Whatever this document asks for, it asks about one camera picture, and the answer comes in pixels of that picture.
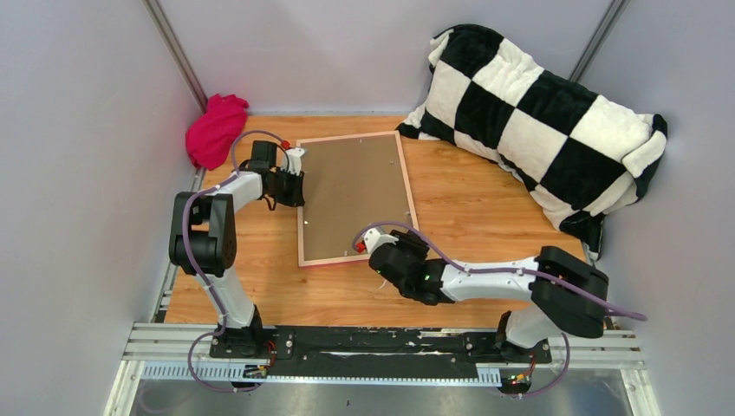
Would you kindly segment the pink picture frame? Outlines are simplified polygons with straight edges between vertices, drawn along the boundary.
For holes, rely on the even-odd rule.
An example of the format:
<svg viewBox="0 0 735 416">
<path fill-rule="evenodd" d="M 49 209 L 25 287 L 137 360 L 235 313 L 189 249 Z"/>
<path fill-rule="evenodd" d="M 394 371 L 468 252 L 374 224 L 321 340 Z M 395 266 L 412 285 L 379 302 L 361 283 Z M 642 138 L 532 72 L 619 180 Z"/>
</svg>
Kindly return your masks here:
<svg viewBox="0 0 735 416">
<path fill-rule="evenodd" d="M 400 222 L 417 227 L 401 137 L 396 131 L 297 141 L 304 206 L 297 211 L 301 267 L 368 259 L 353 247 L 369 224 Z"/>
</svg>

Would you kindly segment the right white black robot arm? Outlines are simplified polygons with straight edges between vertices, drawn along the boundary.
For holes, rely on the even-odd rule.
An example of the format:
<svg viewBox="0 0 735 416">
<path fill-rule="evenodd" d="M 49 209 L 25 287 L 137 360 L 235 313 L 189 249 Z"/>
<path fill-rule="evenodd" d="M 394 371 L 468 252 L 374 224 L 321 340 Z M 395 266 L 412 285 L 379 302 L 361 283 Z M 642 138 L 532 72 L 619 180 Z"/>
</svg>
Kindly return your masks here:
<svg viewBox="0 0 735 416">
<path fill-rule="evenodd" d="M 354 244 L 369 255 L 369 267 L 408 299 L 435 306 L 473 299 L 511 299 L 528 307 L 504 313 L 495 349 L 518 361 L 538 342 L 557 333 L 602 336 L 608 277 L 555 246 L 505 263 L 464 263 L 428 258 L 430 245 L 418 234 L 374 227 Z"/>
</svg>

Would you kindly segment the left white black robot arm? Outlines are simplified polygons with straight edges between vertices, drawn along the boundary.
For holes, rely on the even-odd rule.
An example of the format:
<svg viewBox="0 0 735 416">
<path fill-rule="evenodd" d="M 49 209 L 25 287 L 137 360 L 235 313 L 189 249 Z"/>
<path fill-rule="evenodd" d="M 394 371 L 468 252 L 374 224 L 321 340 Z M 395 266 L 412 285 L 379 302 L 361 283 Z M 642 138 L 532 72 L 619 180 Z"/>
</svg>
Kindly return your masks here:
<svg viewBox="0 0 735 416">
<path fill-rule="evenodd" d="M 302 207 L 305 149 L 256 140 L 251 156 L 222 182 L 174 199 L 168 254 L 172 264 L 194 276 L 218 314 L 211 337 L 214 358 L 254 358 L 268 342 L 255 303 L 235 271 L 236 213 L 259 200 Z"/>
</svg>

